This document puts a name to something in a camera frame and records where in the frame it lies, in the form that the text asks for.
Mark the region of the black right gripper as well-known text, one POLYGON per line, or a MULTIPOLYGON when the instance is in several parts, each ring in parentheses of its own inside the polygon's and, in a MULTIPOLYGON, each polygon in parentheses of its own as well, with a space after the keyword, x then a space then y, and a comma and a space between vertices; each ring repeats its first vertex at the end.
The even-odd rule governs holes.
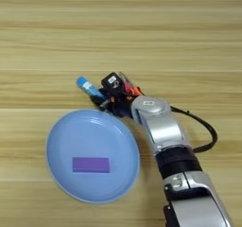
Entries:
POLYGON ((103 99, 101 96, 91 96, 92 102, 100 111, 108 111, 117 117, 132 118, 131 104, 138 97, 142 96, 140 91, 127 93, 124 91, 107 92, 106 97, 108 100, 103 99))

